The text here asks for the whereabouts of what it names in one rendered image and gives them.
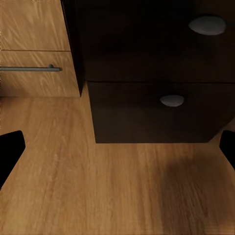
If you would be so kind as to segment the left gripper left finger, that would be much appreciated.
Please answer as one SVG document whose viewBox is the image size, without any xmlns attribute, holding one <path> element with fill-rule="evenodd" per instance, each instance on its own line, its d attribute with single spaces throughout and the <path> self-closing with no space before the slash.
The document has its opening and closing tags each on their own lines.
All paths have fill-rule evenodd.
<svg viewBox="0 0 235 235">
<path fill-rule="evenodd" d="M 25 150 L 21 130 L 0 136 L 0 189 Z"/>
</svg>

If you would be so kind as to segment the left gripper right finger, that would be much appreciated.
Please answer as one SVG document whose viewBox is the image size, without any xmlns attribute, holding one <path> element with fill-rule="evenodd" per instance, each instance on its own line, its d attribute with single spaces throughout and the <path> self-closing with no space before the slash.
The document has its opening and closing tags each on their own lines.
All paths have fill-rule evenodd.
<svg viewBox="0 0 235 235">
<path fill-rule="evenodd" d="M 235 170 L 235 132 L 224 130 L 219 147 Z"/>
</svg>

